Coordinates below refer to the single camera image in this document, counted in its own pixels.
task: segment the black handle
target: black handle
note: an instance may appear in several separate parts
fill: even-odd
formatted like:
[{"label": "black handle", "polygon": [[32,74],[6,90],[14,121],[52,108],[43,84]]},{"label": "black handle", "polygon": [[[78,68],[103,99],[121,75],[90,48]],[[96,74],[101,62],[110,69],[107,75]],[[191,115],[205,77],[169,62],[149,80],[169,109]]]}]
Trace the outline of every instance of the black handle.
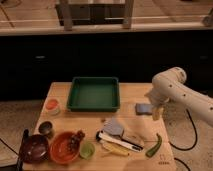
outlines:
[{"label": "black handle", "polygon": [[[23,132],[23,136],[22,136],[22,141],[21,141],[21,145],[23,144],[23,142],[29,137],[29,130],[25,129]],[[22,171],[22,165],[23,162],[21,161],[20,157],[18,156],[18,160],[16,163],[16,171]]]}]

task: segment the green cucumber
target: green cucumber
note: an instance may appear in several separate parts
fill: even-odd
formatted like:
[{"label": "green cucumber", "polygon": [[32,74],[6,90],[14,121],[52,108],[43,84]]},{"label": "green cucumber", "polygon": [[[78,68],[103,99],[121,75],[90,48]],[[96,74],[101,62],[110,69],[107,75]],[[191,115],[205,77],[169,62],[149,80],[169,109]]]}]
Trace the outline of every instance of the green cucumber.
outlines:
[{"label": "green cucumber", "polygon": [[153,146],[152,148],[150,148],[147,152],[146,152],[146,156],[147,157],[152,157],[160,148],[161,144],[162,144],[162,137],[157,133],[156,134],[158,137],[158,141],[157,144],[155,146]]}]

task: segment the green plastic tray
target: green plastic tray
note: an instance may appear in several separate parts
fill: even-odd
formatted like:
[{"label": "green plastic tray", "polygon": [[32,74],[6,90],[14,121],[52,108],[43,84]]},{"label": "green plastic tray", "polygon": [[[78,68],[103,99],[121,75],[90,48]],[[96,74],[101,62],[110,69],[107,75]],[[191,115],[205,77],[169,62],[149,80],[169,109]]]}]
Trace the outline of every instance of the green plastic tray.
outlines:
[{"label": "green plastic tray", "polygon": [[115,77],[75,77],[67,108],[71,111],[116,112],[120,107],[119,83]]}]

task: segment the small cup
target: small cup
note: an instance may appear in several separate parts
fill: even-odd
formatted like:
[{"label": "small cup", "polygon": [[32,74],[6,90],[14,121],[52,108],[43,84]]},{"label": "small cup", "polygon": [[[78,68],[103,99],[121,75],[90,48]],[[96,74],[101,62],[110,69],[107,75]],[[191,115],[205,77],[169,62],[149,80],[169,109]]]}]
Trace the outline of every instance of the small cup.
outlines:
[{"label": "small cup", "polygon": [[60,112],[59,102],[56,99],[49,99],[45,104],[46,113],[56,115]]},{"label": "small cup", "polygon": [[84,159],[90,159],[95,152],[95,146],[89,141],[83,141],[80,147],[80,156]]},{"label": "small cup", "polygon": [[46,136],[47,138],[53,137],[53,125],[49,121],[42,122],[38,128],[40,134]]}]

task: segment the red bowl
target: red bowl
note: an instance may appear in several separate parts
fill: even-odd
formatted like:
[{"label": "red bowl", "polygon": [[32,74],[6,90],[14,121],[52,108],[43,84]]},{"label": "red bowl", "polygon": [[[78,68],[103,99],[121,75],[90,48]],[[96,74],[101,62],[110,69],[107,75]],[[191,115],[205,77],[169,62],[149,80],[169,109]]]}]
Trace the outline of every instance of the red bowl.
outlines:
[{"label": "red bowl", "polygon": [[56,136],[50,145],[50,158],[58,164],[69,164],[79,155],[80,143],[74,152],[68,148],[70,137],[74,132],[63,132]]}]

